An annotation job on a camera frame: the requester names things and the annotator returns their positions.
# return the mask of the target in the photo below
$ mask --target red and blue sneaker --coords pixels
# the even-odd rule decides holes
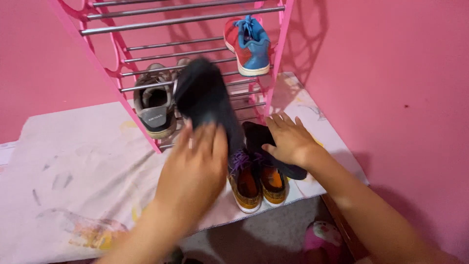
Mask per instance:
[[[242,76],[261,76],[269,72],[270,40],[261,24],[250,15],[230,18],[223,34],[225,44],[236,55]]]

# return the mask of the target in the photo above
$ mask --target pink slipper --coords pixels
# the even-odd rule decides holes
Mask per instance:
[[[341,245],[342,236],[339,230],[328,222],[316,221],[306,229],[303,244],[304,252],[324,248],[331,264],[337,264]]]

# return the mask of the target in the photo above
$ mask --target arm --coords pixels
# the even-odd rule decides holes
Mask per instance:
[[[97,264],[159,263],[217,199],[226,184],[227,153],[223,127],[209,124],[193,133],[189,122],[161,171],[155,198]]]
[[[318,145],[299,118],[266,118],[275,158],[306,169],[329,193],[363,245],[380,263],[458,263],[423,241],[409,222]]]

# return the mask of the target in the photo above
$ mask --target shoe rack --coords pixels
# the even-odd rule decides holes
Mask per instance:
[[[254,0],[211,0],[207,2],[198,2],[193,4],[183,4],[183,5],[172,5],[172,6],[165,6],[160,8],[147,8],[147,9],[137,9],[137,10],[129,10],[129,11],[121,11],[121,12],[109,12],[109,6],[125,6],[128,4],[138,4],[138,3],[148,3],[148,2],[157,2],[157,1],[171,1],[171,0],[110,0],[110,1],[103,1],[103,0],[95,0],[95,2],[82,0],[81,2],[81,9],[73,9],[69,5],[67,5],[63,0],[49,0],[54,12],[56,13],[57,17],[63,24],[64,28],[70,34],[72,39],[78,43],[78,45],[84,50],[85,55],[92,63],[93,67],[96,71],[101,74],[105,81],[106,85],[109,86],[111,91],[116,95],[119,102],[125,108],[125,110],[129,113],[132,117],[134,122],[137,124],[138,128],[142,131],[142,133],[147,138],[148,142],[151,144],[153,149],[157,153],[161,153],[167,148],[173,146],[173,144],[162,145],[160,140],[154,140],[148,136],[145,132],[145,127],[140,122],[140,119],[135,113],[135,110],[129,105],[127,101],[127,96],[125,92],[132,92],[135,90],[146,89],[151,87],[159,87],[169,85],[170,87],[173,86],[173,81],[168,81],[164,83],[156,83],[150,85],[141,85],[141,86],[134,86],[134,87],[123,87],[122,86],[122,78],[132,76],[134,80],[138,77],[139,74],[150,72],[149,70],[139,70],[136,66],[136,62],[146,61],[146,60],[154,60],[157,62],[158,59],[162,58],[169,58],[169,57],[176,57],[176,56],[187,56],[187,55],[194,55],[194,54],[203,54],[207,52],[217,52],[226,50],[225,47],[214,48],[214,49],[205,49],[205,50],[197,50],[197,51],[189,51],[189,52],[182,52],[182,53],[173,53],[173,54],[157,54],[154,56],[149,57],[141,57],[141,58],[134,58],[131,54],[132,51],[135,50],[142,50],[148,48],[158,48],[158,47],[167,47],[167,46],[175,46],[175,45],[185,45],[191,43],[198,43],[198,42],[206,42],[206,41],[215,41],[223,39],[223,33],[220,32],[219,37],[214,38],[207,38],[207,39],[188,39],[185,41],[177,41],[171,43],[159,43],[154,45],[146,45],[146,46],[139,46],[139,47],[127,47],[124,39],[121,36],[121,31],[127,30],[136,30],[136,29],[145,29],[151,27],[160,27],[160,26],[168,26],[172,24],[180,24],[180,23],[189,23],[189,22],[197,22],[197,21],[205,21],[205,20],[213,20],[213,19],[221,19],[221,18],[230,18],[233,16],[244,16],[244,15],[255,15],[254,17],[258,19],[259,23],[262,24],[261,14],[263,13],[270,13],[270,12],[278,12],[279,14],[279,24],[280,24],[280,35],[278,43],[272,43],[272,50],[273,56],[271,56],[271,70],[269,71],[269,75],[271,78],[270,84],[268,86],[263,86],[260,82],[259,77],[252,77],[247,79],[242,79],[238,81],[228,82],[226,83],[228,92],[229,87],[233,85],[241,85],[241,84],[248,84],[249,90],[245,93],[236,93],[231,94],[230,99],[236,100],[239,99],[241,96],[249,96],[251,99],[249,103],[245,106],[234,107],[235,111],[242,110],[242,109],[249,109],[253,108],[256,116],[247,117],[239,119],[239,121],[254,119],[257,118],[259,121],[262,122],[264,115],[269,115],[270,104],[272,101],[273,89],[275,87],[275,83],[277,80],[277,74],[279,72],[280,61],[282,57],[282,51],[285,45],[285,39],[287,36],[288,31],[288,24],[290,21],[290,16],[293,8],[293,1],[294,0],[265,0],[265,1],[276,1],[277,6],[273,8],[264,8],[265,1],[254,1]],[[115,17],[122,17],[122,16],[135,16],[135,15],[142,15],[142,14],[151,14],[151,13],[158,13],[158,12],[167,12],[167,11],[175,11],[175,10],[184,10],[189,8],[204,8],[204,7],[213,7],[213,6],[223,6],[223,5],[232,5],[232,4],[243,4],[254,2],[254,8],[251,10],[243,10],[237,12],[226,12],[220,14],[213,14],[213,15],[204,15],[204,16],[192,16],[192,17],[183,17],[183,18],[176,18],[176,19],[166,19],[161,21],[149,21],[146,23],[136,23],[136,24],[126,24],[126,25],[116,25],[113,18]],[[77,29],[72,22],[72,19],[76,19],[79,23],[79,29]],[[100,28],[89,28],[89,22],[99,19],[101,20],[106,27]],[[114,47],[114,53],[117,62],[117,70],[110,70],[108,68],[104,68],[99,60],[95,55],[95,49],[93,46],[93,42],[90,39],[90,35],[94,34],[110,34],[111,41]],[[212,61],[213,63],[222,63],[222,62],[235,62],[236,57],[220,59]],[[122,73],[122,68],[127,68],[131,70],[131,72]],[[183,68],[182,66],[171,66],[165,67],[157,70],[152,71],[163,71],[163,70],[176,70]],[[235,75],[239,74],[237,71],[233,72],[223,72],[223,76],[228,75]],[[113,82],[112,78],[117,80],[117,86]],[[254,100],[254,96],[256,94],[260,94],[263,96],[262,102],[256,102]]]

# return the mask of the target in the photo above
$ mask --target gray carpet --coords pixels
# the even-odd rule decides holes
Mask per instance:
[[[315,217],[333,223],[319,196],[198,232],[181,248],[205,264],[300,263],[304,232]]]

